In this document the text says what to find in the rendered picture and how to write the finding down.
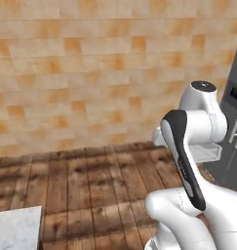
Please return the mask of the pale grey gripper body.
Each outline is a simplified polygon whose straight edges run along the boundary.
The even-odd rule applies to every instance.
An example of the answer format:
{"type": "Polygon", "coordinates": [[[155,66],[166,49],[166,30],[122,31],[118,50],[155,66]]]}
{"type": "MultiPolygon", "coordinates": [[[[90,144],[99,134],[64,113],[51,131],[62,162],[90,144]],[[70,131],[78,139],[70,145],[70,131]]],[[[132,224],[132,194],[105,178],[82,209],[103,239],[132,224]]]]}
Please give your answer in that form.
{"type": "Polygon", "coordinates": [[[220,160],[222,147],[218,144],[191,145],[189,148],[196,163],[220,160]]]}

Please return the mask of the grey fridge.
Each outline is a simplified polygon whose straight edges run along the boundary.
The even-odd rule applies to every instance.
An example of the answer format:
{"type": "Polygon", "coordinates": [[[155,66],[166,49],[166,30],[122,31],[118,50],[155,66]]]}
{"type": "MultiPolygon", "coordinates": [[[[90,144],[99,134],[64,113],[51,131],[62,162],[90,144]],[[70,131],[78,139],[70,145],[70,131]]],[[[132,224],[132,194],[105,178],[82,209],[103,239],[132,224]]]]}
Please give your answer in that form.
{"type": "Polygon", "coordinates": [[[228,121],[228,132],[219,143],[222,147],[220,160],[205,163],[204,167],[217,184],[237,191],[237,49],[220,107],[228,121]]]}

